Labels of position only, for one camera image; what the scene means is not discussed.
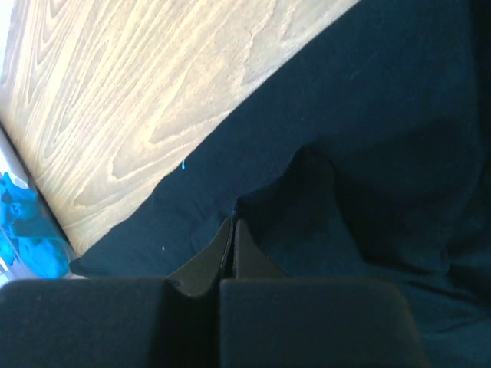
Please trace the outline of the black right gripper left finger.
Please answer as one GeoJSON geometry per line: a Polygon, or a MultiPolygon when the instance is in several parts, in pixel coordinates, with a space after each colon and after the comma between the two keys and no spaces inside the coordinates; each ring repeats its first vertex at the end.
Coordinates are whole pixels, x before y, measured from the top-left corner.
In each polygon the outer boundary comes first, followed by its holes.
{"type": "Polygon", "coordinates": [[[22,280],[1,289],[3,367],[216,367],[219,279],[232,240],[214,239],[165,278],[22,280]]]}

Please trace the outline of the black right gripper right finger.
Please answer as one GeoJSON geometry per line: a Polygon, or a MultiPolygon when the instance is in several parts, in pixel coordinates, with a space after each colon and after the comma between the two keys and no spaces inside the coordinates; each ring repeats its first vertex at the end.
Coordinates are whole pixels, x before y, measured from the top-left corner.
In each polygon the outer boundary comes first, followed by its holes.
{"type": "Polygon", "coordinates": [[[370,278],[289,278],[236,224],[219,292],[223,367],[427,367],[402,294],[370,278]]]}

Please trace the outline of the black t shirt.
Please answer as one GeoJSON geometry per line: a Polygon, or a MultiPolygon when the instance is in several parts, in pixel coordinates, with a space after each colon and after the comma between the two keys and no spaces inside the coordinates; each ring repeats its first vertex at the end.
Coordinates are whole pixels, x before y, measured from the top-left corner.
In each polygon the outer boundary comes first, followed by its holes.
{"type": "Polygon", "coordinates": [[[168,275],[244,220],[291,276],[375,276],[435,367],[490,365],[490,3],[361,1],[72,263],[168,275]]]}

